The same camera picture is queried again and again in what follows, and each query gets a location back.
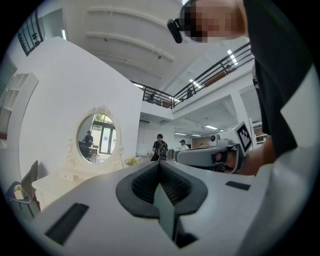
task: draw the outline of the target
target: black rectangle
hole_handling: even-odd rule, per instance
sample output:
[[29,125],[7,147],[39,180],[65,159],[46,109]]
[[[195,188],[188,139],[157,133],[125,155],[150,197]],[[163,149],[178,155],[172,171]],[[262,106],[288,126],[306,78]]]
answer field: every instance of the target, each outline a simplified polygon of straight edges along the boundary
[[[240,141],[241,141],[241,144],[242,144],[242,147],[243,147],[243,149],[244,149],[244,152],[247,152],[248,149],[250,148],[250,146],[252,145],[252,141],[251,141],[251,139],[250,139],[249,132],[248,132],[248,130],[247,130],[246,125],[245,125],[245,124],[242,125],[241,128],[238,129],[236,132],[237,132],[237,134],[238,134],[238,136],[239,136],[239,139],[240,139]],[[247,136],[248,136],[248,139],[249,139],[249,142],[247,143],[246,146],[245,146],[245,143],[244,143],[243,138],[242,138],[242,136],[241,136],[241,134],[244,134],[244,133],[247,133]]]
[[251,187],[251,185],[243,184],[243,183],[239,183],[239,182],[235,182],[235,181],[228,181],[226,183],[226,185],[230,186],[230,187],[234,187],[236,189],[246,190],[246,191],[248,191],[249,188]]
[[85,204],[75,203],[58,219],[45,235],[59,245],[63,245],[88,209],[89,206]]

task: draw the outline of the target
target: person in white shirt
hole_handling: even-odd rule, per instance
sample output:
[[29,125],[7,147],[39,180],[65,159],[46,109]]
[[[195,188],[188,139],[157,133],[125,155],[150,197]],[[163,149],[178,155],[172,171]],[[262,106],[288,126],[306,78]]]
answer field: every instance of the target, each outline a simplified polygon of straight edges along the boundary
[[189,147],[186,145],[186,141],[184,139],[182,139],[180,141],[180,143],[181,143],[180,150],[188,150],[189,149]]

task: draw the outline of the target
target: white curved wall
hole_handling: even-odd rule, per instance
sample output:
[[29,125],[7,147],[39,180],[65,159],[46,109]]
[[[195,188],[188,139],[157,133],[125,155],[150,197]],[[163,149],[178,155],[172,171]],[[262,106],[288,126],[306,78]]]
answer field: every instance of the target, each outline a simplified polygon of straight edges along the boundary
[[143,92],[120,73],[60,37],[41,43],[18,69],[39,79],[22,122],[23,178],[35,160],[40,177],[65,165],[69,139],[81,116],[105,105],[121,130],[122,158],[135,156]]

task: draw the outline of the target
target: oval mirror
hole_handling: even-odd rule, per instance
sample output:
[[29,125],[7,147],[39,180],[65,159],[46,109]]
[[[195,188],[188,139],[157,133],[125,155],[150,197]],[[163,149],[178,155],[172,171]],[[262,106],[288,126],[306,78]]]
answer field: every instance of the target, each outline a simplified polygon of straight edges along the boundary
[[84,159],[92,164],[101,164],[115,149],[117,131],[107,115],[92,114],[81,123],[77,140],[78,149]]

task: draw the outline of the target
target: black metal railing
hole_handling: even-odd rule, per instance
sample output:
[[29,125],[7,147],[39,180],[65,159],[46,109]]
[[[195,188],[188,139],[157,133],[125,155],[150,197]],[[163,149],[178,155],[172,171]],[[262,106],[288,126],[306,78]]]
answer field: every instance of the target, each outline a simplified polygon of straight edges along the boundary
[[143,90],[142,100],[144,102],[155,104],[167,109],[173,109],[175,107],[174,97],[172,95],[144,84],[140,84],[134,81],[131,82],[138,86],[141,90]]
[[250,43],[248,42],[218,61],[195,79],[190,80],[190,83],[173,96],[173,107],[191,98],[202,89],[211,86],[253,59]]
[[22,24],[17,32],[17,36],[27,56],[44,41],[40,30],[37,9]]

